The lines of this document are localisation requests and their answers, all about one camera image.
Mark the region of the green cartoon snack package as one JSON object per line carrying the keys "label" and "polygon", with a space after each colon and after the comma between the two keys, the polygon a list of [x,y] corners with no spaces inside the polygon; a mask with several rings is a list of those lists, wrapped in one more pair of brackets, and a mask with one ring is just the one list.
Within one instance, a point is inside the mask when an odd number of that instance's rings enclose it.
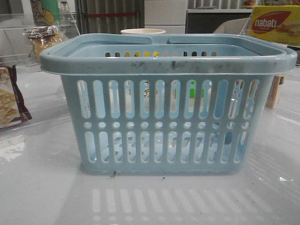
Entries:
{"label": "green cartoon snack package", "polygon": [[57,0],[31,0],[30,4],[35,25],[51,26],[60,22]]}

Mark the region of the maroon cracker snack bag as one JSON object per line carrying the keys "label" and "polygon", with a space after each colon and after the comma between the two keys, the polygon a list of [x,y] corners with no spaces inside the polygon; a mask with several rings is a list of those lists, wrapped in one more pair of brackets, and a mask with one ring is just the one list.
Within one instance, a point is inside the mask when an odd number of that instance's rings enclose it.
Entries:
{"label": "maroon cracker snack bag", "polygon": [[17,85],[15,65],[0,67],[0,128],[17,126],[32,119]]}

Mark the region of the white cabinet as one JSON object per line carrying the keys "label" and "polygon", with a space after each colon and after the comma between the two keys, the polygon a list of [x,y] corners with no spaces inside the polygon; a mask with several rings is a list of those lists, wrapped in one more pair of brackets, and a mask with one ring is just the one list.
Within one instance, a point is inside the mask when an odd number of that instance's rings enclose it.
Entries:
{"label": "white cabinet", "polygon": [[165,30],[168,34],[184,34],[187,9],[187,0],[146,0],[144,27]]}

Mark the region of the yellow nabati wafer box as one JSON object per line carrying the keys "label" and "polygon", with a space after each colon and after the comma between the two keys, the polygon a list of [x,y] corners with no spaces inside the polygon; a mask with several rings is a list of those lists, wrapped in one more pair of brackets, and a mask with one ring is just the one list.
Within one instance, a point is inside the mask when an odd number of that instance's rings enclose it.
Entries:
{"label": "yellow nabati wafer box", "polygon": [[280,44],[300,45],[300,7],[255,6],[252,9],[247,34]]}

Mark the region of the clear acrylic display shelf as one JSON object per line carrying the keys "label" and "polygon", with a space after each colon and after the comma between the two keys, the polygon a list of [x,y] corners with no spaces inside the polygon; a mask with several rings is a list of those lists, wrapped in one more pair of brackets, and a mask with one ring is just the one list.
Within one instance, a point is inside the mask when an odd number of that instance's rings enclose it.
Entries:
{"label": "clear acrylic display shelf", "polygon": [[[60,13],[58,27],[62,41],[79,35],[75,17],[70,12]],[[33,43],[27,38],[27,30],[40,27],[34,24],[31,14],[4,14],[0,16],[0,65],[17,67],[37,66]]]}

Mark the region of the white paper cup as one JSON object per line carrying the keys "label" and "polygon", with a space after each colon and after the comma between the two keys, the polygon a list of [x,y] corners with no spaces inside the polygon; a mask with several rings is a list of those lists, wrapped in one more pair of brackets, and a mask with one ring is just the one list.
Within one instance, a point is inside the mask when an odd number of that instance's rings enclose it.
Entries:
{"label": "white paper cup", "polygon": [[139,29],[124,29],[120,31],[124,35],[157,35],[165,34],[166,31],[162,29],[149,29],[149,28],[139,28]]}

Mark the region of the beige wafer biscuit box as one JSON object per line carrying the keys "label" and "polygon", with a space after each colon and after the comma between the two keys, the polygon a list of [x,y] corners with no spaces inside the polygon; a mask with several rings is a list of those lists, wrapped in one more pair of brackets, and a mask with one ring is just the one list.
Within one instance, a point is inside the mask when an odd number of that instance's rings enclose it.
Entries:
{"label": "beige wafer biscuit box", "polygon": [[279,94],[284,84],[285,75],[275,75],[271,84],[271,88],[267,97],[265,107],[275,109],[279,103]]}

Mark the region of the packaged bread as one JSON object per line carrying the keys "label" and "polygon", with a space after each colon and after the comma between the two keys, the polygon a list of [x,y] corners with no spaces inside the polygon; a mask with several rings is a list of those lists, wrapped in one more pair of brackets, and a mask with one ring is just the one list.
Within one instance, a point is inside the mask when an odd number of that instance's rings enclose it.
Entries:
{"label": "packaged bread", "polygon": [[62,42],[57,26],[32,27],[27,30],[27,38],[33,43],[35,57],[40,62],[43,50]]}

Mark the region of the light blue plastic basket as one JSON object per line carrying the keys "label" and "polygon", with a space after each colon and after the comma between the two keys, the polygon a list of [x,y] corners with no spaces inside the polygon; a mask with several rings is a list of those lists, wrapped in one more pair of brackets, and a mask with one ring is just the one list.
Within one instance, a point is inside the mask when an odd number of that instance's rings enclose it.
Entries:
{"label": "light blue plastic basket", "polygon": [[218,56],[197,45],[84,46],[40,54],[61,77],[82,164],[91,171],[230,173],[245,163],[275,75],[297,53]]}

